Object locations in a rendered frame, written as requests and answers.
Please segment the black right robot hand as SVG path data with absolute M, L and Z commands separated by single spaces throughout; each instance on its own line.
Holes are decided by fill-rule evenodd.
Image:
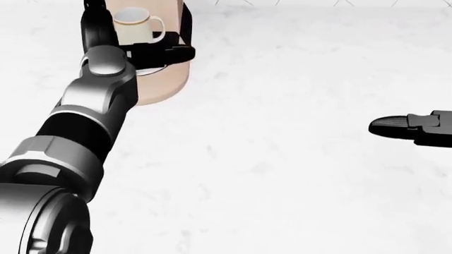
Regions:
M 416 145 L 452 148 L 452 111 L 386 116 L 373 120 L 368 131 L 381 137 L 412 140 Z

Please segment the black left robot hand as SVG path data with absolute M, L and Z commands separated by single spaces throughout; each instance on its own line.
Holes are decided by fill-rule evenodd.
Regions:
M 191 61 L 196 50 L 191 45 L 192 16 L 184 0 L 83 0 L 81 18 L 83 49 L 110 45 L 121 48 L 136 69 L 166 67 Z M 113 15 L 123 8 L 136 7 L 160 17 L 166 27 L 165 38 L 155 44 L 120 45 Z M 161 33 L 160 23 L 152 21 L 154 36 Z

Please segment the cream ceramic mug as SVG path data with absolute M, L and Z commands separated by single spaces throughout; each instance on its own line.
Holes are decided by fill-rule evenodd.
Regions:
M 144 8 L 129 7 L 119 10 L 113 15 L 114 27 L 120 45 L 155 44 L 161 42 L 166 35 L 164 21 L 158 16 L 152 16 Z M 152 21 L 160 23 L 161 33 L 154 36 Z

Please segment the tan wooden board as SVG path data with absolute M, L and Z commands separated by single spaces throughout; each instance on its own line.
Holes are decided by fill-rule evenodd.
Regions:
M 189 78 L 189 69 L 190 61 L 160 68 L 136 69 L 137 104 L 158 103 L 177 94 Z

